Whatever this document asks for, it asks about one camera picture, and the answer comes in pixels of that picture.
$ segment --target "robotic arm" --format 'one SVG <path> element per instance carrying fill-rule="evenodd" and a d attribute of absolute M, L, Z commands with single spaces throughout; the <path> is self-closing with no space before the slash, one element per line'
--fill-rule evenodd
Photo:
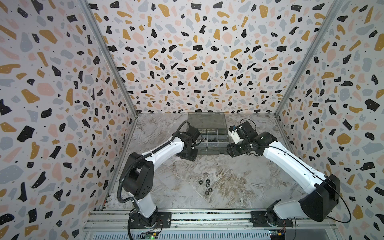
<path fill-rule="evenodd" d="M 189 125 L 187 132 L 180 131 L 184 123 Z M 340 180 L 334 175 L 326 177 L 304 163 L 270 133 L 257 134 L 246 121 L 239 126 L 231 126 L 228 134 L 234 141 L 227 148 L 227 153 L 231 157 L 249 155 L 251 151 L 258 156 L 265 156 L 293 177 L 307 193 L 301 199 L 283 202 L 277 200 L 268 207 L 265 218 L 271 226 L 289 217 L 308 216 L 321 222 L 338 204 Z M 198 145 L 196 140 L 199 135 L 198 129 L 191 127 L 188 121 L 184 121 L 172 137 L 159 147 L 142 154 L 134 152 L 129 155 L 119 180 L 118 201 L 120 203 L 132 201 L 140 214 L 142 225 L 151 227 L 157 220 L 157 207 L 150 193 L 154 171 L 174 154 L 182 159 L 194 161 L 197 156 L 197 149 L 194 146 Z M 127 191 L 130 197 L 122 199 L 122 189 Z"/>

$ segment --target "white ventilation slot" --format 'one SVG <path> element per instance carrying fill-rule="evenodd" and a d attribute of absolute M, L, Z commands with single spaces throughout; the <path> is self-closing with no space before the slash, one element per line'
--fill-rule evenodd
<path fill-rule="evenodd" d="M 144 239 L 144 235 L 131 231 L 133 239 Z M 93 240 L 129 239 L 128 233 L 96 232 Z M 224 231 L 165 231 L 159 234 L 158 239 L 175 240 L 204 240 L 204 239 L 231 239 L 231 240 L 270 240 L 268 230 L 224 230 Z"/>

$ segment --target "transparent storage box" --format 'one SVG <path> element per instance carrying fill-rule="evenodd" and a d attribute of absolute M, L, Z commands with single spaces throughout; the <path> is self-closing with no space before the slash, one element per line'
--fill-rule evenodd
<path fill-rule="evenodd" d="M 188 121 L 202 136 L 195 147 L 199 155 L 227 154 L 229 137 L 224 113 L 188 113 Z"/>

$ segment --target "patterned wallpaper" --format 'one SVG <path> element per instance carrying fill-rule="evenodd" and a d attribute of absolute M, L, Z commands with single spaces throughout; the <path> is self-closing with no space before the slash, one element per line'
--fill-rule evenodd
<path fill-rule="evenodd" d="M 278 117 L 297 156 L 334 174 L 346 240 L 384 238 L 384 1 L 345 1 Z M 341 202 L 333 216 L 348 220 Z"/>
<path fill-rule="evenodd" d="M 0 7 L 0 238 L 80 239 L 130 113 L 76 1 Z"/>
<path fill-rule="evenodd" d="M 332 1 L 89 3 L 138 112 L 271 113 Z"/>

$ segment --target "pile of nuts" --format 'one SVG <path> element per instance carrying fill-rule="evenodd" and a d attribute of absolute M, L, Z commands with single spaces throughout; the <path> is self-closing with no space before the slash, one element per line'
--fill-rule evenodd
<path fill-rule="evenodd" d="M 209 183 L 211 181 L 209 179 L 205 180 L 205 186 L 208 187 L 207 191 L 205 191 L 205 194 L 208 196 L 210 192 L 213 191 L 213 189 L 211 187 L 209 187 Z M 200 185 L 203 185 L 203 180 L 199 180 L 199 184 Z"/>

